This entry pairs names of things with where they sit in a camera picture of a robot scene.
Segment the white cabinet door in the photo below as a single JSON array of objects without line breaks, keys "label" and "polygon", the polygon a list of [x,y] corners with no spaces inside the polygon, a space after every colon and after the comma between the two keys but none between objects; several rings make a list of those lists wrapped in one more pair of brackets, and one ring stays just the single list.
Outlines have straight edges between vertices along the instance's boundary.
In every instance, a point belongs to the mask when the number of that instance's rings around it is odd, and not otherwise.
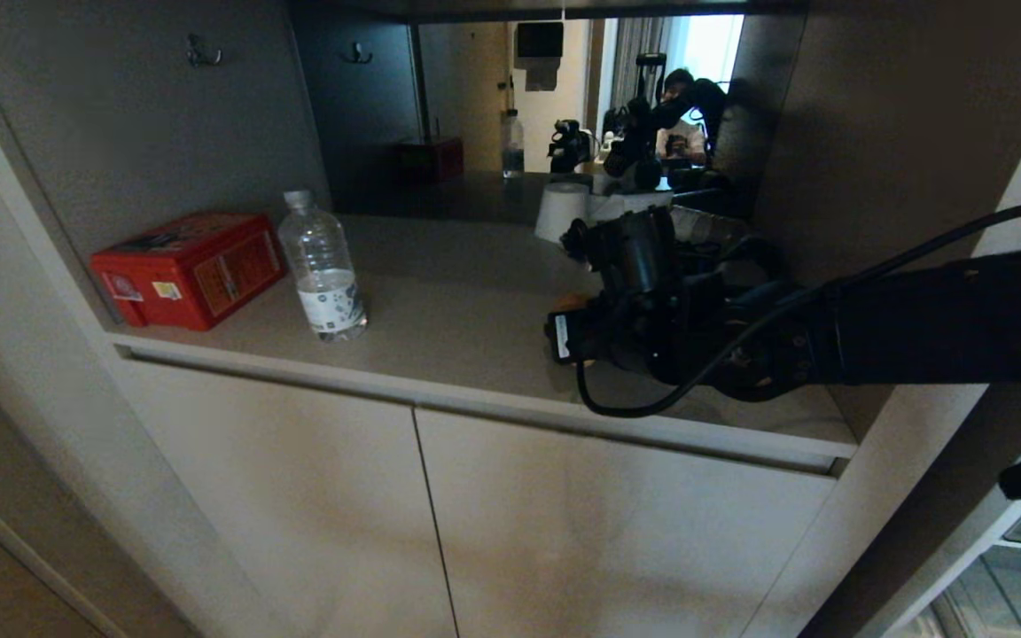
[{"label": "white cabinet door", "polygon": [[412,408],[134,360],[117,377],[300,635],[454,635]]},{"label": "white cabinet door", "polygon": [[834,485],[431,409],[417,424],[460,638],[737,637]]}]

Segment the bottle label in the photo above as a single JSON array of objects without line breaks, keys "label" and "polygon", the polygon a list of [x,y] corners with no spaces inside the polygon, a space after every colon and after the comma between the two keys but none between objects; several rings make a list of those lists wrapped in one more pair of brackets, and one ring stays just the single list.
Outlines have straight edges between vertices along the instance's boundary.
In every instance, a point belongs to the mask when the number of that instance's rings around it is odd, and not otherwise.
[{"label": "bottle label", "polygon": [[364,316],[364,307],[360,305],[357,286],[352,284],[347,288],[324,293],[306,293],[299,291],[301,307],[305,308],[309,326],[318,333],[339,333],[345,328],[360,322]]}]

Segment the black cable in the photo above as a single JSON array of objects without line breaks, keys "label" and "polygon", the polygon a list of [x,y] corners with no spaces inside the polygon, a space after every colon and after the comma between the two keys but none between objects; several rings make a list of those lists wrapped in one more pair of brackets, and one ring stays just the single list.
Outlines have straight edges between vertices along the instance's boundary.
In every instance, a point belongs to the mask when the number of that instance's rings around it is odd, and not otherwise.
[{"label": "black cable", "polygon": [[846,290],[852,290],[857,286],[862,286],[874,279],[882,278],[887,275],[888,272],[895,271],[897,267],[907,265],[916,259],[924,257],[924,255],[931,254],[932,252],[941,249],[951,243],[957,242],[960,239],[967,238],[968,235],[987,229],[989,226],[995,226],[998,224],[1003,224],[1004,222],[1010,222],[1013,218],[1021,217],[1021,205],[1009,207],[1009,209],[993,212],[991,214],[985,215],[985,217],[976,218],[975,222],[970,222],[960,226],[957,229],[947,231],[943,235],[939,235],[934,239],[929,239],[929,241],[920,244],[920,246],[915,247],[915,249],[905,251],[896,255],[894,258],[886,259],[886,261],[878,263],[872,267],[868,267],[866,271],[859,272],[857,275],[849,276],[849,278],[842,278],[835,280],[835,282],[830,282],[825,284],[825,286],[819,286],[818,288],[812,288],[812,290],[803,291],[797,293],[790,298],[789,301],[782,302],[781,305],[771,308],[770,312],[763,314],[760,320],[750,324],[745,328],[736,338],[732,339],[725,347],[722,348],[717,355],[713,356],[709,360],[700,372],[696,373],[691,377],[691,379],[684,381],[673,389],[668,396],[664,399],[658,400],[655,403],[649,403],[647,405],[641,405],[639,407],[611,407],[607,405],[601,405],[594,402],[590,394],[588,394],[588,387],[585,384],[585,364],[579,360],[578,362],[578,392],[581,395],[582,402],[586,407],[590,408],[592,412],[600,414],[603,416],[617,416],[622,418],[622,420],[639,420],[641,416],[651,416],[658,412],[663,412],[664,409],[668,409],[676,404],[677,400],[683,399],[685,394],[691,392],[693,387],[703,383],[706,379],[709,378],[710,374],[721,365],[722,361],[730,355],[731,352],[735,350],[738,346],[741,346],[746,342],[746,340],[752,338],[757,333],[761,332],[764,328],[770,324],[775,323],[780,320],[783,315],[789,314],[789,312],[797,310],[798,307],[806,306],[808,303],[817,301],[821,298],[826,291],[832,291],[835,293],[840,293]]}]

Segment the bottle cap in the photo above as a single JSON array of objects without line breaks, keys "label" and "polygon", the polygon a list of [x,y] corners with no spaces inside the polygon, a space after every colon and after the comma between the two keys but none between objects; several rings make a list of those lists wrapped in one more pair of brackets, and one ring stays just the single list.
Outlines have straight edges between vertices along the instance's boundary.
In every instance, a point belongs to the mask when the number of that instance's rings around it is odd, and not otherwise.
[{"label": "bottle cap", "polygon": [[312,193],[309,191],[286,191],[283,193],[286,205],[291,207],[304,207],[312,205]]}]

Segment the shelf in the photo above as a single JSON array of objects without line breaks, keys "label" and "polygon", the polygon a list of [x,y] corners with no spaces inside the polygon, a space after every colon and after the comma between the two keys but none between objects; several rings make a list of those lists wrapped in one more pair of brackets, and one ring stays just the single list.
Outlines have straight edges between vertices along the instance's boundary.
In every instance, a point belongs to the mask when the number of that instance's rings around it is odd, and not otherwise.
[{"label": "shelf", "polygon": [[[786,451],[828,463],[857,449],[830,395],[805,387],[766,403],[741,403],[696,388],[646,420],[607,420],[581,405],[571,367],[547,355],[542,325],[568,292],[596,294],[599,280],[525,226],[347,217],[369,331],[320,343],[292,280],[240,308],[214,330],[120,326],[111,342],[141,358],[246,373],[431,406],[539,421],[652,443],[728,449],[735,456]],[[669,391],[607,364],[588,383],[609,403],[639,404]]]}]

